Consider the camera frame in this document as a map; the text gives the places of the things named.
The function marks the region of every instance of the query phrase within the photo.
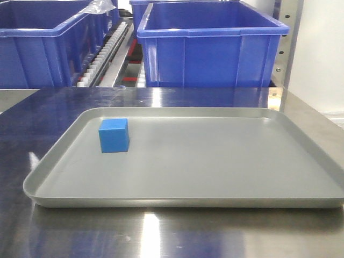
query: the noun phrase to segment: blue plastic bin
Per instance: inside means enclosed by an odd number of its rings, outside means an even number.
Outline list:
[[[149,87],[268,87],[289,28],[242,1],[150,3],[138,28]]]
[[[111,10],[109,12],[110,19],[111,19],[111,23],[109,23],[109,24],[111,24],[111,26],[113,26],[113,25],[116,25],[118,23],[118,21],[119,21],[119,11],[118,11],[118,2],[117,2],[117,0],[111,0],[111,2],[112,2],[112,4],[114,6],[116,6],[115,9],[113,9],[113,10]]]
[[[139,24],[146,9],[150,3],[165,3],[165,2],[192,2],[192,1],[211,1],[211,0],[130,0],[133,9],[134,35],[136,35]]]
[[[103,44],[106,14],[78,13],[89,1],[0,3],[0,88],[76,83]]]

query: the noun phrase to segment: white wall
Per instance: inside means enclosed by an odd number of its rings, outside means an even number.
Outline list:
[[[319,112],[344,111],[344,1],[305,0],[289,90]]]
[[[256,7],[258,10],[273,15],[275,0],[243,0],[244,2]]]
[[[132,12],[131,5],[129,4],[129,0],[117,0],[118,1],[118,8],[125,9],[129,12]]]

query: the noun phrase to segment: plastic crate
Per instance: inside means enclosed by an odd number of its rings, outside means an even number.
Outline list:
[[[289,28],[242,1],[150,3],[138,28],[148,87],[268,87]]]
[[[78,13],[89,1],[0,3],[0,88],[64,87],[103,45],[106,14]]]
[[[211,0],[130,0],[133,9],[134,35],[136,35],[141,19],[150,3],[165,2],[192,2],[192,1],[211,1]]]
[[[112,4],[116,6],[115,9],[109,12],[110,18],[111,18],[111,24],[116,25],[119,21],[119,11],[118,11],[118,1],[117,0],[111,0]]]

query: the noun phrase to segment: table surface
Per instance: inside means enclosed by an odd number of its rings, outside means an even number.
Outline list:
[[[281,88],[39,90],[0,115],[0,257],[344,257],[342,207],[46,209],[35,205],[23,193],[24,178],[80,113],[106,106],[280,110],[344,167],[344,130]]]

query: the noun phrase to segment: plastic bag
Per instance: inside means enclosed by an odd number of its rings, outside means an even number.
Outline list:
[[[111,0],[93,0],[86,8],[80,11],[80,13],[91,13],[93,15],[102,15],[108,11],[115,9]]]

